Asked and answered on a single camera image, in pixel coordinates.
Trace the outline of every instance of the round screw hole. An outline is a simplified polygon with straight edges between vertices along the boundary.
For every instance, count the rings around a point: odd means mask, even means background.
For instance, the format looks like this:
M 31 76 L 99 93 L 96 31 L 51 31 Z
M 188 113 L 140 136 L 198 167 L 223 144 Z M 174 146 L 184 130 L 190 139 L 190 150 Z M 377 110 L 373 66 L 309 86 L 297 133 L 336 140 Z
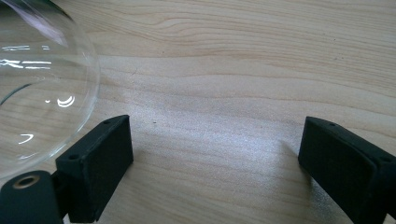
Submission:
M 388 157 L 380 157 L 379 158 L 381 161 L 384 161 L 384 162 L 391 162 L 392 160 L 390 159 L 390 158 L 388 158 Z
M 28 175 L 26 177 L 19 179 L 17 182 L 14 183 L 12 187 L 14 189 L 26 189 L 37 183 L 39 179 L 40 179 L 39 175 Z
M 70 156 L 69 156 L 69 160 L 70 160 L 70 161 L 74 161 L 74 160 L 76 160 L 76 159 L 78 159 L 78 155 L 76 155 L 76 154 L 73 154 L 73 155 L 70 155 Z

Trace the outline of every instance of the glass bowl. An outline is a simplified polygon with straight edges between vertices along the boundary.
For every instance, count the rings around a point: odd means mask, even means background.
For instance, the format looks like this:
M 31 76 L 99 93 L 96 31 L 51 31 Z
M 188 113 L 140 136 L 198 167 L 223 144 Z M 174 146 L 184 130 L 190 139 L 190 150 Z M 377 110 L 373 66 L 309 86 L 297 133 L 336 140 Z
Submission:
M 0 1 L 0 179 L 54 155 L 89 118 L 99 66 L 51 1 Z

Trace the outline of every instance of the dark curved line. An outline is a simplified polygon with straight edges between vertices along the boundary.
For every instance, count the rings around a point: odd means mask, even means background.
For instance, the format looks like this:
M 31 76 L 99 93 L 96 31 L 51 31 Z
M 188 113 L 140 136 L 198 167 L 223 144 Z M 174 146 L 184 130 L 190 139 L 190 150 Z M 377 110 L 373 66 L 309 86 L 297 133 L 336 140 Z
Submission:
M 25 84 L 23 86 L 18 87 L 17 89 L 13 90 L 12 92 L 10 92 L 6 97 L 3 98 L 3 100 L 0 102 L 0 105 L 2 105 L 9 97 L 11 97 L 13 94 L 15 94 L 17 91 L 20 91 L 28 86 L 33 85 L 33 83 L 28 83 Z

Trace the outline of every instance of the wood grain surface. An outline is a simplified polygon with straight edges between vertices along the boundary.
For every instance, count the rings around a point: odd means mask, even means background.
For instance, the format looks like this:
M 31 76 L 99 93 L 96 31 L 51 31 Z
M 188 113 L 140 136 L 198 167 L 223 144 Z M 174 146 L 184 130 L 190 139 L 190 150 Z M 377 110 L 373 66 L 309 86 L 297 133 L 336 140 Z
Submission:
M 297 162 L 306 116 L 396 155 L 394 0 L 54 2 L 101 64 L 78 138 L 131 116 L 98 223 L 351 223 Z

